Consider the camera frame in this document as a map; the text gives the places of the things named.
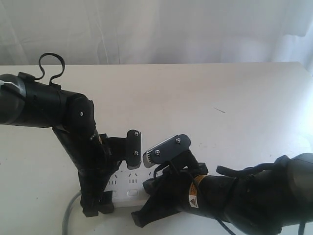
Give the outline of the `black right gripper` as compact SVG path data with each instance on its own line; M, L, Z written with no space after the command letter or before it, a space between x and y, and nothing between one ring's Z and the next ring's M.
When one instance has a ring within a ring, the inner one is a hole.
M143 183L149 199L132 212L134 222L154 222L180 212L200 213L205 205L201 183L207 177L205 163L190 150L160 164L154 176Z

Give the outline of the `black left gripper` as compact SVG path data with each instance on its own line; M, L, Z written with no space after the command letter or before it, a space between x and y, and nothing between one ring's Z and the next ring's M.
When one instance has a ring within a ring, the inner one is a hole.
M112 191L104 191L110 176L127 159L127 138L93 133L78 136L80 205L85 217L113 213Z

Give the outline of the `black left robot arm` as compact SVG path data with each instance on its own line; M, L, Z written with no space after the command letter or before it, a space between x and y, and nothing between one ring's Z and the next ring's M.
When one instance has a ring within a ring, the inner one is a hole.
M105 187L121 165L126 141L97 132L94 104L85 95L3 74L0 122L51 128L78 170L84 215L113 212L112 192Z

